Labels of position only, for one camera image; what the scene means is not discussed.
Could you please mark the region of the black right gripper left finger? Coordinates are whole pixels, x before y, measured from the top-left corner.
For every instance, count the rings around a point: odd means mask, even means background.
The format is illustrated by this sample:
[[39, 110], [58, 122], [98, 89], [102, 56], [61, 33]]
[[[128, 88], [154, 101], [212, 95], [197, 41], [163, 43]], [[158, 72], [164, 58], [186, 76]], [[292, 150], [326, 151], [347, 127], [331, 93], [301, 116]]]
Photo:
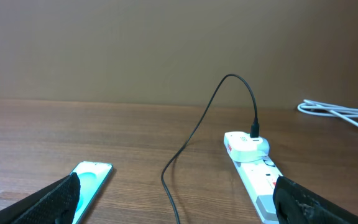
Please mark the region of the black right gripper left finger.
[[80, 179], [70, 175], [0, 210], [0, 224], [72, 224], [80, 200]]

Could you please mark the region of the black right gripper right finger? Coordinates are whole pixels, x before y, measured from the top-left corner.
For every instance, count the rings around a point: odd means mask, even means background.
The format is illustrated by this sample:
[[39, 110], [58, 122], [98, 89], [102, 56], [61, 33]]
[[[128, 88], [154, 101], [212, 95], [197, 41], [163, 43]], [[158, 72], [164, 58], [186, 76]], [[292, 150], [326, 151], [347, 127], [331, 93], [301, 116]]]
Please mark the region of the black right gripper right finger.
[[279, 224], [358, 224], [358, 216], [287, 177], [277, 179], [273, 203]]

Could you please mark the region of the blue screen Galaxy smartphone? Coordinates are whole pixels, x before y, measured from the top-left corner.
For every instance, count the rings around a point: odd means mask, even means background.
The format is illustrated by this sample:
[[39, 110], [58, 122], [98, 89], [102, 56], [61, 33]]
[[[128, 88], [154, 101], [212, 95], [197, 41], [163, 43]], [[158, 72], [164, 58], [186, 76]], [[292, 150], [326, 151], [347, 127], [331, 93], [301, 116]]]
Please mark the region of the blue screen Galaxy smartphone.
[[72, 170], [71, 173], [76, 173], [80, 180], [80, 199], [72, 224], [79, 224], [83, 221], [113, 168], [110, 163], [83, 161]]

